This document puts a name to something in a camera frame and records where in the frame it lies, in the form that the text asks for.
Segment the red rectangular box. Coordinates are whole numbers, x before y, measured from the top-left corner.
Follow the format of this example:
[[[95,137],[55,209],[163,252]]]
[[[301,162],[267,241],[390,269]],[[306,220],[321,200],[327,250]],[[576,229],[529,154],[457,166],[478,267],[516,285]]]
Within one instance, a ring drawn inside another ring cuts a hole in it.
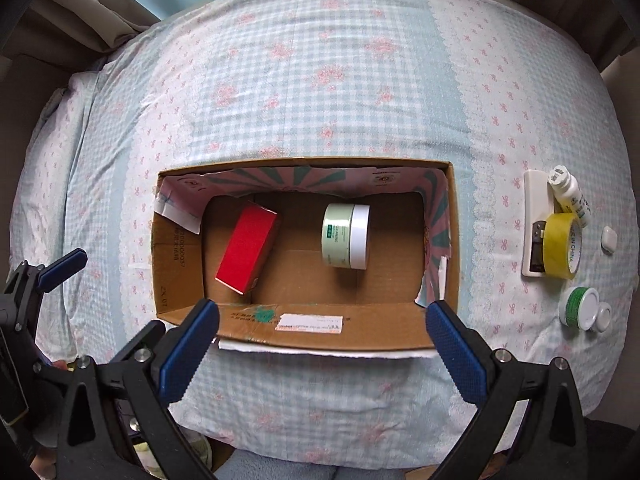
[[[231,232],[215,280],[239,295],[257,284],[279,229],[276,212],[247,203]]]

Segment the white pill bottle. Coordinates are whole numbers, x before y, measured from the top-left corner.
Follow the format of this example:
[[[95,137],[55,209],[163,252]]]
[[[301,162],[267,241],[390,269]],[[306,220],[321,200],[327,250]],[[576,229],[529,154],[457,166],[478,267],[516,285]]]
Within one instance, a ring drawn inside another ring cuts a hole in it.
[[[548,185],[562,211],[574,214],[580,227],[589,226],[592,218],[590,206],[577,179],[563,165],[556,165],[548,174]]]

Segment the cardboard box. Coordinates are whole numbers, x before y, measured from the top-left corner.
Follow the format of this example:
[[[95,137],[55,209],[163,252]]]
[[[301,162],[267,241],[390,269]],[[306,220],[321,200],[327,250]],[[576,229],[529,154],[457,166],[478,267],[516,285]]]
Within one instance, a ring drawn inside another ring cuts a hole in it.
[[[370,209],[362,270],[322,258],[332,203]],[[278,228],[252,287],[241,292],[216,273],[249,204],[274,212]],[[156,313],[178,324],[209,299],[221,341],[303,353],[427,350],[426,307],[458,299],[458,234],[450,162],[293,158],[164,171],[151,238]]]

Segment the white remote case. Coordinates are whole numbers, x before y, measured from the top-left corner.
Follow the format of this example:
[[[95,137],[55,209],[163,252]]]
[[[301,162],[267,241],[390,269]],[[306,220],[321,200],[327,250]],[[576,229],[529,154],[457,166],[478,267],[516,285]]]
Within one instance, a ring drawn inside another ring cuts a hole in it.
[[[529,169],[524,172],[524,242],[521,274],[526,278],[542,278],[542,239],[544,226],[554,213],[553,194],[548,174]]]

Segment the green jar white lid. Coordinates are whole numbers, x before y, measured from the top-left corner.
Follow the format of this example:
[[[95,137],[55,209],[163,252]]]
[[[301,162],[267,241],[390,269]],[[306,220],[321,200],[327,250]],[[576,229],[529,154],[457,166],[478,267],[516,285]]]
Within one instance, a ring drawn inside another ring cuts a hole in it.
[[[562,293],[559,318],[569,328],[588,332],[596,324],[599,311],[599,293],[593,287],[575,286]]]

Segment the checkered floral bed sheet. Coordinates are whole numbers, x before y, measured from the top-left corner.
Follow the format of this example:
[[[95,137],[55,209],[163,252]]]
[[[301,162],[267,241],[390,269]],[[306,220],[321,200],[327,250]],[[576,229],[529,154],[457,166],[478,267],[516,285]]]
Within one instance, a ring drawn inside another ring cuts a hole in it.
[[[626,143],[590,57],[500,0],[213,0],[70,78],[36,125],[10,225],[12,264],[89,257],[44,298],[42,351],[104,362],[153,317],[160,172],[311,156],[450,162],[461,317],[520,359],[564,356],[582,408],[598,406],[638,284]],[[577,279],[612,306],[601,335],[564,330],[561,284],[520,271],[524,172],[556,165],[593,210]]]

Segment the white earbuds case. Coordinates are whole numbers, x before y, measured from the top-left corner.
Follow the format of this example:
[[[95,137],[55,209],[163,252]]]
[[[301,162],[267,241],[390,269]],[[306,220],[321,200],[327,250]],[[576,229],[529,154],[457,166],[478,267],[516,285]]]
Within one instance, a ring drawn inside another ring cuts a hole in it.
[[[601,235],[602,250],[608,255],[613,255],[616,252],[617,244],[618,236],[616,231],[610,226],[605,226]]]

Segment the yellow tape roll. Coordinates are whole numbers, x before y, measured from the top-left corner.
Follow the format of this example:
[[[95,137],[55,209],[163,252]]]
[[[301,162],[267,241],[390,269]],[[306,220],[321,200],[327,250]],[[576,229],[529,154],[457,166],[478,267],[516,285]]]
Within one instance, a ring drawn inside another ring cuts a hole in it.
[[[574,214],[552,214],[544,226],[542,262],[552,278],[572,280],[582,258],[582,228]]]

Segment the small white round jar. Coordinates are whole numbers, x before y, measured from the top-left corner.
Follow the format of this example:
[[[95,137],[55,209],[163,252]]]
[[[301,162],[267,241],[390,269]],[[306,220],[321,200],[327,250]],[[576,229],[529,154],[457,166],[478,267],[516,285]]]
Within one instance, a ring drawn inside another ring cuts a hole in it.
[[[594,322],[594,329],[598,333],[604,333],[608,330],[612,323],[612,308],[607,302],[602,301],[599,304],[599,311]]]

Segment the pale green cream jar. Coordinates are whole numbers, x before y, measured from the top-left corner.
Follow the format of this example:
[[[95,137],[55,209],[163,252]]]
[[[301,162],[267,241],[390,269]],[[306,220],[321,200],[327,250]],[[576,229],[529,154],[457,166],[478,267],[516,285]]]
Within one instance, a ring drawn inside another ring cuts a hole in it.
[[[369,257],[370,206],[329,204],[321,230],[323,262],[334,268],[366,270]]]

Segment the left brown curtain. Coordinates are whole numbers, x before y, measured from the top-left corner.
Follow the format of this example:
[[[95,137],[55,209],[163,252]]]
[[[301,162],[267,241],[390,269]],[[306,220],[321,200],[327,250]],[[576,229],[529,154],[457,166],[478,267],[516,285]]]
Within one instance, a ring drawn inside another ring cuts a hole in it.
[[[137,0],[1,0],[1,55],[80,70],[159,21]]]

